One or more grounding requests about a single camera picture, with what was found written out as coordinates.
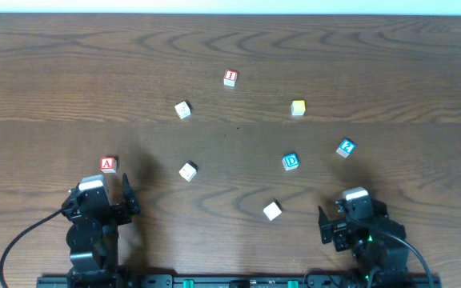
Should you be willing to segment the red letter A block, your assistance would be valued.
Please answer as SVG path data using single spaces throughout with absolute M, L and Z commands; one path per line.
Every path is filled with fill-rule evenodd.
M 118 162 L 116 158 L 113 157 L 101 158 L 99 168 L 103 173 L 116 173 L 118 170 Z

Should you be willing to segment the blue number 2 block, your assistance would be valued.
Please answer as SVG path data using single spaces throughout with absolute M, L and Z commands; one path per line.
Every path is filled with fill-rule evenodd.
M 338 148 L 336 149 L 336 153 L 344 158 L 350 156 L 356 145 L 350 139 L 343 139 L 343 141 L 339 144 Z

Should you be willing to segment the red letter I block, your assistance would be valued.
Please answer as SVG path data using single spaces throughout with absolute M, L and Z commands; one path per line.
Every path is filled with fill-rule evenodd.
M 225 86 L 234 87 L 238 79 L 238 72 L 236 70 L 226 70 L 223 76 L 223 84 Z

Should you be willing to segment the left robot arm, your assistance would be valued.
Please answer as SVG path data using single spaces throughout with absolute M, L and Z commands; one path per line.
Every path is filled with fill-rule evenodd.
M 84 178 L 62 204 L 72 226 L 67 231 L 73 267 L 66 285 L 75 288 L 137 287 L 134 272 L 118 264 L 118 227 L 131 223 L 141 208 L 128 177 L 122 176 L 123 201 L 111 205 L 101 174 Z

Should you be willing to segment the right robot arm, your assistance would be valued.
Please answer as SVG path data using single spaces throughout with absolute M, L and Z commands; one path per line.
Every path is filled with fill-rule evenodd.
M 335 250 L 350 250 L 359 268 L 343 275 L 337 287 L 386 287 L 407 284 L 409 249 L 401 243 L 406 238 L 403 225 L 391 221 L 387 205 L 366 196 L 339 199 L 342 218 L 330 220 L 319 208 L 322 243 L 332 242 Z

